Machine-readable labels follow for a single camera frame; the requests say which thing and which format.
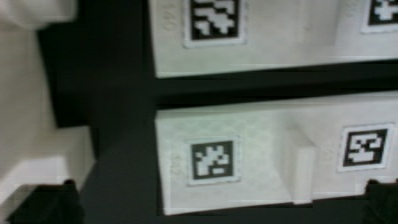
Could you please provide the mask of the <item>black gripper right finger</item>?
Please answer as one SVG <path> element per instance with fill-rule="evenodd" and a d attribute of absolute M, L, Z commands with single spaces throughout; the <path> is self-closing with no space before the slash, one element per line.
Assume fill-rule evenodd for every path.
<path fill-rule="evenodd" d="M 395 183 L 381 183 L 377 180 L 368 182 L 366 200 L 363 224 L 398 224 L 398 181 Z"/>

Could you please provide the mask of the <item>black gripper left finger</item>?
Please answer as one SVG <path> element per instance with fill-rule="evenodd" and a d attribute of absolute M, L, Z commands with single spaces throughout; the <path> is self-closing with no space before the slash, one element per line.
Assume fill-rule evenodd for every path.
<path fill-rule="evenodd" d="M 82 224 L 77 183 L 25 184 L 0 204 L 0 224 Z"/>

